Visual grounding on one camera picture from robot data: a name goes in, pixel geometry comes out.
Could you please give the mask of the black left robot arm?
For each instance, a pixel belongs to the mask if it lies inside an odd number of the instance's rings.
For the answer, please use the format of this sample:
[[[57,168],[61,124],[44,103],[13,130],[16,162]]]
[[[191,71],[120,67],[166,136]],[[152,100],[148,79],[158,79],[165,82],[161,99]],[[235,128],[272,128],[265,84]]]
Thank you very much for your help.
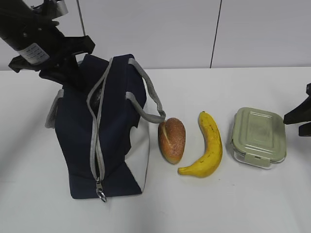
[[[18,53],[10,69],[33,70],[42,79],[84,90],[86,80],[76,56],[91,54],[95,44],[88,35],[68,37],[59,31],[55,19],[67,13],[63,0],[45,0],[31,7],[22,0],[2,0],[0,37]]]

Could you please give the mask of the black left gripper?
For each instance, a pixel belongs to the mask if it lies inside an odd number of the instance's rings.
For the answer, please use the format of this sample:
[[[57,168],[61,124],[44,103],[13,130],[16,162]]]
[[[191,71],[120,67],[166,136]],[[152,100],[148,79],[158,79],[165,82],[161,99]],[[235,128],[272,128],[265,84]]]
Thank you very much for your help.
[[[39,71],[42,79],[84,91],[86,81],[75,56],[93,52],[88,35],[64,36],[55,23],[9,23],[8,45],[18,53],[9,63],[14,72]]]

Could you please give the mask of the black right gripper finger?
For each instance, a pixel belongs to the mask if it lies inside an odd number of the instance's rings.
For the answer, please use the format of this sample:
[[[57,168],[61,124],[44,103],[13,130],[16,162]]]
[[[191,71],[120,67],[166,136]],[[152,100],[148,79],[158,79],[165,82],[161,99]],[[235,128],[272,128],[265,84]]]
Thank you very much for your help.
[[[299,126],[298,135],[301,137],[311,136],[311,122]]]
[[[311,84],[307,84],[306,93],[308,97],[295,109],[285,114],[283,123],[286,125],[310,122],[311,120]]]

